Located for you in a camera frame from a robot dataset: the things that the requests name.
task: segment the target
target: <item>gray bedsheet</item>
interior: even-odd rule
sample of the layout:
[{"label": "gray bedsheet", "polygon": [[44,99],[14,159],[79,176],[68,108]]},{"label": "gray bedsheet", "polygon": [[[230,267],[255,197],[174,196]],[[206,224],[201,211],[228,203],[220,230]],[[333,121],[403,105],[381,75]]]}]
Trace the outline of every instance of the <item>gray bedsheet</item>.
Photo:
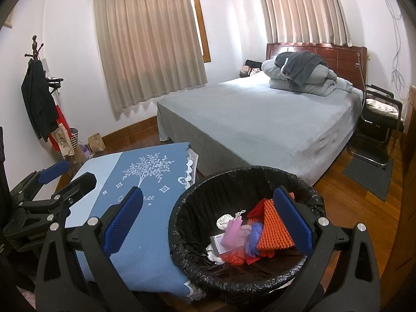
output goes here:
[{"label": "gray bedsheet", "polygon": [[261,72],[163,97],[160,139],[190,142],[204,175],[266,165],[315,184],[354,132],[362,92],[296,94],[269,88],[269,80]]}]

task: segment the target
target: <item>bed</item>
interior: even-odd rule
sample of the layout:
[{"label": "bed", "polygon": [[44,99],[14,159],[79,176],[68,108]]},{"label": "bed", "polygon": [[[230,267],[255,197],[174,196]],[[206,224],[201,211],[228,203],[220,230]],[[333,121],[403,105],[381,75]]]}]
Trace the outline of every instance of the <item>bed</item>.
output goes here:
[{"label": "bed", "polygon": [[366,73],[365,47],[273,43],[267,59],[283,51],[308,50],[354,84],[352,93],[327,97],[269,88],[263,73],[170,94],[158,102],[160,140],[190,142],[204,175],[231,167],[265,165],[315,184],[352,136],[359,118]]}]

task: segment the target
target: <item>wooden coat rack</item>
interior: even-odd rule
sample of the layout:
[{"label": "wooden coat rack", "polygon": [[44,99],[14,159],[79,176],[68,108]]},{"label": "wooden coat rack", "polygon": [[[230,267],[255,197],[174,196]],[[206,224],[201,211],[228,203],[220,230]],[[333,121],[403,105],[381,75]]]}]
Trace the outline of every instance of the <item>wooden coat rack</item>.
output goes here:
[{"label": "wooden coat rack", "polygon": [[24,57],[33,57],[33,59],[35,61],[39,60],[39,51],[42,49],[43,47],[43,43],[40,45],[39,49],[37,48],[37,42],[36,42],[36,35],[33,35],[32,40],[33,40],[33,44],[32,44],[32,50],[33,50],[33,54],[25,54]]}]

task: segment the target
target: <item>beige curtain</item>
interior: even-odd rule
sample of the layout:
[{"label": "beige curtain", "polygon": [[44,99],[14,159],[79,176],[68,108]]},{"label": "beige curtain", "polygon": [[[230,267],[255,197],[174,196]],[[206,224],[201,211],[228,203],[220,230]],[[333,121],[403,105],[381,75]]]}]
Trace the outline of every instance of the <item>beige curtain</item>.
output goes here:
[{"label": "beige curtain", "polygon": [[339,0],[263,0],[268,41],[351,46]]},{"label": "beige curtain", "polygon": [[94,6],[116,112],[207,83],[191,0],[94,0]]}]

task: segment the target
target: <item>brown paper bag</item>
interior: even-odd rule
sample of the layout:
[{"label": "brown paper bag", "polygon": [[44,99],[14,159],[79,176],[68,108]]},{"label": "brown paper bag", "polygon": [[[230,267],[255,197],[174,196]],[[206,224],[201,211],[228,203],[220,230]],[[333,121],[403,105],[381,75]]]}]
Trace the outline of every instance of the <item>brown paper bag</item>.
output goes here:
[{"label": "brown paper bag", "polygon": [[96,133],[88,138],[89,148],[93,153],[99,153],[105,150],[105,144],[99,133]]},{"label": "brown paper bag", "polygon": [[84,165],[88,160],[85,157],[84,153],[79,144],[76,145],[74,149],[75,154],[73,156],[67,156],[65,159],[69,162],[70,175],[73,177],[78,172],[78,170]]}]

